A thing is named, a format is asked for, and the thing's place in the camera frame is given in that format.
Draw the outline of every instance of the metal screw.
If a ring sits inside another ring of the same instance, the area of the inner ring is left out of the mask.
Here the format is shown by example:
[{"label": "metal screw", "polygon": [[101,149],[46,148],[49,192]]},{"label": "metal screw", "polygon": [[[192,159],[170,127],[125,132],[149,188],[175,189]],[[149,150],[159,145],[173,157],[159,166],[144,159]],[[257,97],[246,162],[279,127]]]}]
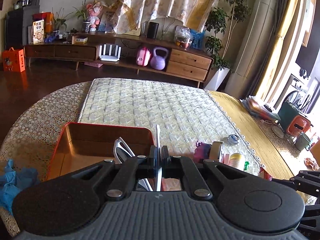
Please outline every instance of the metal screw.
[{"label": "metal screw", "polygon": [[109,197],[121,197],[122,191],[119,189],[111,189],[107,191]]},{"label": "metal screw", "polygon": [[198,197],[207,197],[210,195],[210,192],[204,188],[195,190],[195,195]]}]

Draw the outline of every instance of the drawer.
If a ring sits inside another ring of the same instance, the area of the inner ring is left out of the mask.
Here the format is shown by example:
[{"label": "drawer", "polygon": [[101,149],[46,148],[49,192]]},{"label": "drawer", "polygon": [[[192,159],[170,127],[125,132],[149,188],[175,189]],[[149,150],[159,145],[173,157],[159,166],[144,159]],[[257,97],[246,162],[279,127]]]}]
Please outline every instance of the drawer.
[{"label": "drawer", "polygon": [[173,49],[170,55],[170,61],[202,68],[208,70],[211,64],[211,59],[199,55],[191,54],[180,50]]},{"label": "drawer", "polygon": [[166,72],[201,81],[205,79],[208,73],[207,70],[204,70],[202,68],[197,68],[173,61],[168,62]]},{"label": "drawer", "polygon": [[27,45],[25,46],[26,57],[54,57],[53,45]]},{"label": "drawer", "polygon": [[55,57],[72,59],[96,59],[96,48],[77,45],[55,46]]}]

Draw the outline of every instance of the potted plant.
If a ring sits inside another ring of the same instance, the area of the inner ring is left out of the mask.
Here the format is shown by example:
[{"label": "potted plant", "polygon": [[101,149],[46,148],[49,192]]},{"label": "potted plant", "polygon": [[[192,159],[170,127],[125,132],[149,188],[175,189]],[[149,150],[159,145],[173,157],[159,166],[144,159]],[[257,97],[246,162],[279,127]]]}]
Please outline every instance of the potted plant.
[{"label": "potted plant", "polygon": [[78,20],[79,18],[82,19],[81,32],[88,33],[90,29],[90,22],[88,21],[89,14],[87,10],[86,0],[82,1],[82,5],[80,9],[76,7],[73,7],[73,8],[76,10],[75,15],[77,16]]},{"label": "potted plant", "polygon": [[71,13],[68,13],[67,15],[63,16],[64,14],[64,8],[60,8],[59,12],[56,12],[56,15],[53,16],[53,28],[54,28],[54,36],[58,37],[59,34],[60,34],[60,28],[62,26],[65,27],[65,30],[67,29],[67,24],[66,24],[66,21],[69,20],[67,19],[67,17],[72,14]]},{"label": "potted plant", "polygon": [[[208,90],[216,91],[224,78],[227,76],[229,70],[232,70],[229,67],[229,62],[224,59],[230,44],[232,32],[236,24],[243,22],[251,12],[249,6],[246,4],[247,0],[226,0],[226,2],[231,6],[231,15],[228,16],[222,8],[214,8],[214,10],[210,12],[205,23],[205,27],[208,31],[212,29],[214,30],[215,36],[208,37],[205,47],[213,58],[212,68],[217,69],[214,76],[211,75],[212,78],[205,85],[205,89]],[[225,20],[226,17],[230,21],[230,27],[228,30],[227,43],[223,50],[222,56],[220,56],[219,52],[222,49],[222,44],[221,40],[216,36],[219,32],[221,32],[223,35],[225,34],[227,28]]]}]

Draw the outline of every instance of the wooden floor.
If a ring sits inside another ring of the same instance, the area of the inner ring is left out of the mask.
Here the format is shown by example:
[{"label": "wooden floor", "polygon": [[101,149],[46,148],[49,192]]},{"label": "wooden floor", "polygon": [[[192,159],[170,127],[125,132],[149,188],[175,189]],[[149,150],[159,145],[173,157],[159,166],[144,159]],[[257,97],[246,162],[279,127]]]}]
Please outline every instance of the wooden floor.
[{"label": "wooden floor", "polygon": [[[100,68],[79,65],[75,62],[37,60],[24,73],[0,71],[0,144],[18,117],[35,102],[62,87],[94,78],[114,77],[153,80],[196,87],[197,82],[165,74],[140,71],[117,66]],[[10,239],[0,222],[0,239]]]}]

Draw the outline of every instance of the purple kettlebell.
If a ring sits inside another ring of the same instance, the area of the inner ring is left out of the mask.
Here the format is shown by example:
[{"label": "purple kettlebell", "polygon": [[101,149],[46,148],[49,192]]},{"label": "purple kettlebell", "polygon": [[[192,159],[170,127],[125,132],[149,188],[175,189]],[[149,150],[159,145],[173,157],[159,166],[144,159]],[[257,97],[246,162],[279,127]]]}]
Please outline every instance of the purple kettlebell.
[{"label": "purple kettlebell", "polygon": [[[156,54],[157,49],[165,51],[166,52],[165,56],[164,57],[158,56]],[[168,54],[169,54],[168,49],[162,48],[162,47],[155,47],[153,49],[153,57],[150,61],[151,67],[157,70],[163,70],[165,68],[165,59],[167,58]]]}]

